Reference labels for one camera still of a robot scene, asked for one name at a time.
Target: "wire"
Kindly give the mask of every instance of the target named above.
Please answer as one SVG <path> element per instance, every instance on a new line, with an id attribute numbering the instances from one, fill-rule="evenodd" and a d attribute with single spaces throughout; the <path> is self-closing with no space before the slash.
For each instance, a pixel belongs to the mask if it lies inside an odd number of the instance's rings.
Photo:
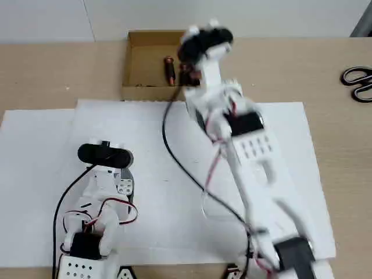
<path id="1" fill-rule="evenodd" d="M 130 208 L 132 208 L 132 209 L 135 210 L 135 216 L 134 216 L 132 219 L 130 219 L 129 221 L 120 221 L 120 222 L 119 222 L 120 225 L 126 225 L 126 224 L 130 224 L 130 223 L 133 223 L 134 221 L 136 221 L 136 219 L 137 219 L 137 217 L 138 217 L 138 209 L 135 207 L 135 205 L 133 205 L 131 202 L 127 202 L 127 201 L 124 201 L 124 200 L 122 200 L 122 199 L 117 199 L 117 198 L 107 198 L 107 199 L 105 199 L 105 200 L 102 202 L 102 204 L 101 204 L 101 208 L 99 209 L 99 212 L 98 212 L 97 217 L 94 218 L 94 219 L 92 219 L 89 223 L 87 223 L 85 229 L 87 229 L 87 228 L 88 228 L 89 226 L 91 226 L 91 225 L 94 225 L 94 224 L 98 221 L 98 219 L 99 219 L 99 217 L 100 217 L 100 215 L 101 215 L 101 213 L 102 213 L 103 206 L 104 206 L 105 203 L 108 202 L 108 201 L 116 201 L 116 202 L 120 202 L 120 203 L 123 203 L 123 204 L 125 204 L 125 205 L 127 205 L 127 206 L 129 206 Z"/>
<path id="2" fill-rule="evenodd" d="M 60 254 L 59 260 L 58 260 L 58 266 L 60 266 L 60 260 L 61 260 L 62 256 L 63 256 L 63 254 Z"/>
<path id="3" fill-rule="evenodd" d="M 210 193 L 209 184 L 212 180 L 213 173 L 215 172 L 220 159 L 221 159 L 221 149 L 219 149 L 217 151 L 217 154 L 214 157 L 214 159 L 212 161 L 212 164 L 210 165 L 210 168 L 208 170 L 207 179 L 206 179 L 204 189 L 203 189 L 203 193 L 202 193 L 202 212 L 203 212 L 203 215 L 206 219 L 211 219 L 211 220 L 215 220 L 215 221 L 235 221 L 234 219 L 231 219 L 231 218 L 228 218 L 228 217 L 220 217 L 220 216 L 211 215 L 211 214 L 207 213 L 207 211 L 205 209 L 205 203 L 206 203 L 206 200 L 209 197 L 209 193 Z"/>
<path id="4" fill-rule="evenodd" d="M 56 278 L 56 225 L 57 225 L 57 217 L 58 217 L 58 211 L 60 208 L 60 205 L 63 202 L 63 199 L 67 195 L 67 193 L 71 190 L 71 188 L 78 183 L 87 173 L 89 173 L 96 164 L 93 164 L 92 166 L 88 167 L 82 174 L 80 174 L 63 192 L 62 196 L 60 197 L 56 211 L 54 212 L 54 217 L 53 217 L 53 265 L 52 265 L 52 279 Z"/>
<path id="5" fill-rule="evenodd" d="M 247 250 L 246 250 L 247 258 L 246 258 L 246 266 L 245 266 L 243 272 L 248 273 L 249 254 L 250 254 L 250 249 L 251 249 L 251 234 L 250 234 L 251 228 L 248 226 L 248 224 L 246 224 L 246 222 L 244 221 L 244 219 L 230 205 L 228 205 L 226 202 L 224 202 L 218 196 L 216 196 L 213 193 L 209 192 L 208 189 L 205 189 L 202 186 L 202 184 L 198 180 L 196 180 L 196 178 L 180 163 L 180 161 L 177 159 L 177 157 L 174 155 L 174 153 L 172 152 L 172 150 L 169 147 L 168 140 L 167 140 L 167 137 L 166 137 L 166 129 L 165 129 L 166 123 L 167 123 L 167 116 L 169 114 L 169 110 L 170 110 L 173 102 L 179 96 L 179 94 L 181 92 L 181 89 L 182 89 L 182 87 L 177 87 L 176 88 L 176 90 L 173 93 L 172 97 L 170 98 L 170 100 L 169 100 L 169 102 L 168 102 L 168 104 L 167 104 L 167 106 L 165 108 L 164 114 L 163 114 L 162 136 L 163 136 L 164 146 L 166 147 L 169 155 L 173 158 L 173 160 L 180 167 L 180 169 L 196 184 L 196 186 L 198 186 L 200 190 L 205 191 L 206 193 L 208 193 L 208 195 L 212 199 L 214 199 L 217 203 L 219 203 L 220 205 L 222 205 L 228 212 L 230 212 L 232 215 L 234 215 L 236 217 L 236 219 L 244 226 L 244 229 L 245 229 L 246 235 L 247 235 Z"/>
<path id="6" fill-rule="evenodd" d="M 266 271 L 267 274 L 267 279 L 271 278 L 271 275 L 273 275 L 273 271 L 267 268 L 266 266 L 263 265 L 257 258 L 255 259 L 257 266 L 262 269 L 263 271 Z"/>
<path id="7" fill-rule="evenodd" d="M 65 231 L 65 233 L 67 233 L 67 228 L 66 228 L 66 225 L 65 225 L 65 217 L 66 217 L 67 213 L 77 213 L 77 215 L 79 215 L 81 213 L 81 214 L 87 215 L 90 218 L 90 221 L 93 219 L 92 216 L 87 211 L 81 211 L 81 210 L 66 211 L 65 215 L 63 216 L 63 219 L 62 219 L 62 226 L 63 226 L 63 230 Z"/>

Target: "black cable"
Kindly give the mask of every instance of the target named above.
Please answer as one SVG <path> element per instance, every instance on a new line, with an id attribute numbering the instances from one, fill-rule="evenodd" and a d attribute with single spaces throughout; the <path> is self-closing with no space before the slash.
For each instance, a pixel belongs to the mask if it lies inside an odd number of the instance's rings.
<path id="1" fill-rule="evenodd" d="M 93 164 L 92 166 L 88 167 L 82 174 L 79 175 L 63 192 L 62 196 L 59 199 L 59 202 L 57 204 L 56 211 L 54 212 L 54 218 L 53 218 L 53 266 L 52 266 L 52 279 L 56 278 L 56 224 L 57 224 L 57 217 L 58 217 L 58 211 L 60 208 L 60 205 L 63 202 L 63 199 L 67 195 L 67 193 L 71 190 L 71 188 L 79 182 L 87 173 L 89 173 L 96 164 Z"/>
<path id="2" fill-rule="evenodd" d="M 245 262 L 245 266 L 244 266 L 242 275 L 240 276 L 240 279 L 244 279 L 248 275 L 249 259 L 251 258 L 251 241 L 250 241 L 251 236 L 248 234 L 248 232 L 247 232 L 246 237 L 247 237 L 247 240 L 248 240 L 247 244 L 246 244 L 246 253 L 245 253 L 246 262 Z"/>
<path id="3" fill-rule="evenodd" d="M 196 184 L 196 186 L 198 186 L 200 188 L 200 190 L 207 191 L 207 190 L 204 189 L 204 187 L 202 186 L 202 184 L 199 181 L 197 181 L 196 178 L 180 163 L 180 161 L 177 159 L 177 157 L 174 155 L 174 153 L 170 149 L 169 144 L 168 144 L 168 140 L 167 140 L 167 137 L 166 137 L 165 126 L 166 126 L 166 123 L 167 123 L 167 116 L 168 116 L 169 110 L 170 110 L 173 102 L 179 96 L 179 94 L 181 92 L 181 89 L 182 89 L 181 86 L 179 86 L 179 87 L 176 88 L 175 92 L 173 93 L 172 97 L 170 98 L 170 100 L 169 100 L 169 102 L 167 104 L 167 107 L 165 108 L 164 115 L 163 115 L 163 121 L 162 121 L 163 142 L 164 142 L 164 145 L 165 145 L 165 147 L 166 147 L 169 155 L 178 164 L 178 166 L 180 167 L 180 169 L 184 171 L 184 173 Z M 250 249 L 251 249 L 251 234 L 249 232 L 248 225 L 246 224 L 246 222 L 244 221 L 244 219 L 230 205 L 228 205 L 226 202 L 224 202 L 218 196 L 214 195 L 213 193 L 211 193 L 209 191 L 207 192 L 207 194 L 212 199 L 214 199 L 217 203 L 219 203 L 220 205 L 222 205 L 227 211 L 229 211 L 231 214 L 233 214 L 237 218 L 237 220 L 244 226 L 244 229 L 246 231 L 246 236 L 247 236 L 247 249 L 246 249 L 247 260 L 246 260 L 246 266 L 245 266 L 245 268 L 243 270 L 243 273 L 247 274 L 248 273 L 249 256 L 250 256 L 250 252 L 251 252 L 250 251 Z"/>

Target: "robotic arm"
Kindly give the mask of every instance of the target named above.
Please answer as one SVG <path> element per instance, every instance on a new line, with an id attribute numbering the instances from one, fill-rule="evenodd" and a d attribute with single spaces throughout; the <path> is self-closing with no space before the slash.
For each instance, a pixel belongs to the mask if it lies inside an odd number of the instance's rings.
<path id="1" fill-rule="evenodd" d="M 178 57 L 192 63 L 202 77 L 199 88 L 184 89 L 189 115 L 212 142 L 221 143 L 255 252 L 279 278 L 281 271 L 294 270 L 299 279 L 321 279 L 314 266 L 321 235 L 291 180 L 275 135 L 259 108 L 243 97 L 241 86 L 221 80 L 219 60 L 231 50 L 232 41 L 230 31 L 216 21 L 205 29 L 192 26 L 184 34 Z M 283 231 L 272 214 L 277 210 L 292 220 L 297 232 Z"/>
<path id="2" fill-rule="evenodd" d="M 84 144 L 78 156 L 87 167 L 96 166 L 82 197 L 63 218 L 66 236 L 61 250 L 68 255 L 61 257 L 58 278 L 116 278 L 119 226 L 137 218 L 131 203 L 134 180 L 128 169 L 133 156 L 108 141 Z M 135 215 L 128 220 L 132 210 Z"/>

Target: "white wall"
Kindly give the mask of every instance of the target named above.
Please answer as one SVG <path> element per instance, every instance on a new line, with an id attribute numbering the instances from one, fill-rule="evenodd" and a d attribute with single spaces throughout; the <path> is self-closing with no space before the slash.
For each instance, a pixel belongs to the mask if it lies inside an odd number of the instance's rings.
<path id="1" fill-rule="evenodd" d="M 0 0 L 0 42 L 93 41 L 82 0 Z"/>
<path id="2" fill-rule="evenodd" d="M 237 37 L 348 37 L 370 0 L 84 2 L 0 0 L 0 42 L 119 40 L 128 30 L 185 29 L 212 17 Z"/>

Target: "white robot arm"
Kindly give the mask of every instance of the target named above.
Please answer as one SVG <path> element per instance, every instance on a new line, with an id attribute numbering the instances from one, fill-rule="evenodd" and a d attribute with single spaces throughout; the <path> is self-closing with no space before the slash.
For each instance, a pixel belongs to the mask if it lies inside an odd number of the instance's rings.
<path id="1" fill-rule="evenodd" d="M 201 74 L 199 88 L 184 89 L 188 112 L 226 155 L 255 253 L 278 271 L 279 278 L 279 271 L 295 270 L 299 279 L 321 279 L 314 268 L 321 235 L 291 180 L 275 135 L 257 106 L 243 97 L 241 86 L 221 80 L 219 60 L 232 41 L 230 31 L 216 21 L 202 30 L 192 26 L 183 36 L 178 57 Z M 297 233 L 274 237 L 273 231 L 281 230 L 272 214 L 276 210 L 292 219 Z"/>
<path id="2" fill-rule="evenodd" d="M 61 250 L 68 255 L 60 260 L 58 278 L 74 277 L 78 269 L 79 276 L 87 278 L 116 278 L 119 226 L 134 221 L 138 213 L 131 203 L 134 180 L 128 167 L 133 157 L 108 141 L 84 144 L 78 156 L 87 166 L 97 166 L 82 197 L 63 218 L 66 236 Z"/>

